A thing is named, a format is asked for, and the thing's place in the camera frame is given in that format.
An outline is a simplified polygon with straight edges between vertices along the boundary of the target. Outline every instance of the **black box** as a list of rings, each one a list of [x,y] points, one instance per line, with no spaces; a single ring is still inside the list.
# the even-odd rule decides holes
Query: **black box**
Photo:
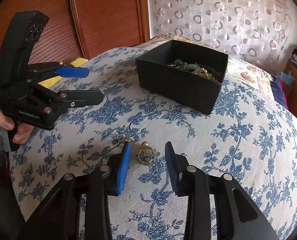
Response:
[[[200,63],[219,74],[214,82],[168,66],[177,59]],[[221,90],[228,55],[184,41],[168,41],[136,59],[140,86],[204,114],[210,114]]]

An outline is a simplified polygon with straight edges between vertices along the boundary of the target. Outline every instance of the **wooden wardrobe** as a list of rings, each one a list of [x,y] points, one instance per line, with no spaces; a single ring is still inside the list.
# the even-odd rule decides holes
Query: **wooden wardrobe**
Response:
[[[3,0],[0,48],[11,18],[25,10],[50,17],[29,63],[90,59],[149,39],[147,0]]]

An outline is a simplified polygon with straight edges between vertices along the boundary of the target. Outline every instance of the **gold ring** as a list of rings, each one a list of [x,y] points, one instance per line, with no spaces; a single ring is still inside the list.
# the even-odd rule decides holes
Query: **gold ring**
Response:
[[[144,151],[145,150],[150,150],[152,152],[152,155],[150,156],[144,156]],[[143,165],[150,165],[152,164],[155,159],[156,159],[156,152],[155,150],[149,146],[149,144],[147,142],[142,142],[142,145],[141,145],[141,148],[139,150],[139,153],[137,155],[138,159],[139,159],[139,162]]]

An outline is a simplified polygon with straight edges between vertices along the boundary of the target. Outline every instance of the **hand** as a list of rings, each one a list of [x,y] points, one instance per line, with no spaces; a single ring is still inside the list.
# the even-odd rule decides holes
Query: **hand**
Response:
[[[0,127],[3,127],[4,129],[9,131],[14,128],[13,120],[5,116],[4,114],[2,114],[1,109],[0,109]],[[13,137],[13,142],[17,144],[26,143],[33,128],[34,128],[33,126],[26,123],[21,123],[20,125],[18,125],[17,133]]]

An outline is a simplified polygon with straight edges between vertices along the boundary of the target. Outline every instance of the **blue floral pattern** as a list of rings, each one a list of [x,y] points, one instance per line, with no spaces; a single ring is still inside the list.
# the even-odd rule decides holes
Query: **blue floral pattern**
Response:
[[[286,239],[297,225],[297,119],[229,75],[208,116],[145,91],[139,87],[135,66],[135,58],[144,51],[112,49],[84,65],[90,70],[87,78],[63,78],[53,87],[99,89],[104,101],[70,109],[52,131],[34,129],[28,142],[10,156],[13,187],[24,217],[65,173],[91,172],[121,151],[121,139],[132,136],[134,155],[141,142],[148,141],[157,159],[150,166],[131,159],[123,194],[109,198],[113,239],[183,238],[187,199],[172,191],[163,153],[167,141],[205,173],[232,174],[280,239]],[[81,206],[82,218],[85,197]],[[211,219],[215,237],[213,204]],[[84,235],[80,220],[79,238]]]

